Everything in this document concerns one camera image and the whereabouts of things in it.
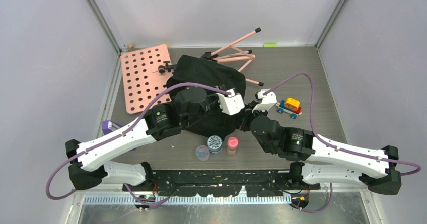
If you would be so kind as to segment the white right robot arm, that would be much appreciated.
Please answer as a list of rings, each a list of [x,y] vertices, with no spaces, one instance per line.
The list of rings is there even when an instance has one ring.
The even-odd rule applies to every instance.
[[[259,111],[240,113],[237,118],[237,128],[251,132],[264,152],[291,162],[287,180],[294,189],[322,182],[351,183],[377,194],[396,195],[402,186],[394,163],[396,147],[349,146],[310,130],[281,126]]]

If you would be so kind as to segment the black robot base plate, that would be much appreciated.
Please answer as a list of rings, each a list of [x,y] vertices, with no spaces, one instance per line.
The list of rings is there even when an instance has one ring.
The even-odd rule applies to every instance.
[[[122,189],[163,197],[235,197],[241,191],[250,197],[275,197],[319,188],[292,179],[287,170],[153,170],[143,183]]]

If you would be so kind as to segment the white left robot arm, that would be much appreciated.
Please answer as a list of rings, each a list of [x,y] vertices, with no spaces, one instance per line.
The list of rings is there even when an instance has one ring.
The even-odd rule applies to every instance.
[[[71,139],[65,143],[69,178],[76,190],[91,189],[101,183],[126,183],[148,191],[154,177],[143,164],[122,164],[113,158],[134,148],[179,135],[189,125],[190,116],[202,116],[208,93],[228,95],[219,88],[199,83],[179,83],[161,92],[178,90],[169,103],[149,103],[139,117],[122,128],[87,142]]]

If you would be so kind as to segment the black backpack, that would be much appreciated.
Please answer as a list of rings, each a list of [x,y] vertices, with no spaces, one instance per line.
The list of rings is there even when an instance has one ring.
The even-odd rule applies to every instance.
[[[189,55],[181,56],[174,68],[173,75],[167,80],[167,87],[179,83],[193,82],[221,90],[234,89],[236,93],[245,96],[245,76],[237,70],[218,64],[207,59]],[[225,138],[238,127],[238,115],[227,115],[219,107],[218,96],[212,90],[206,92],[205,104],[210,107],[208,111],[199,109],[196,115],[188,117],[188,126],[184,129],[191,133],[210,137],[217,135]]]

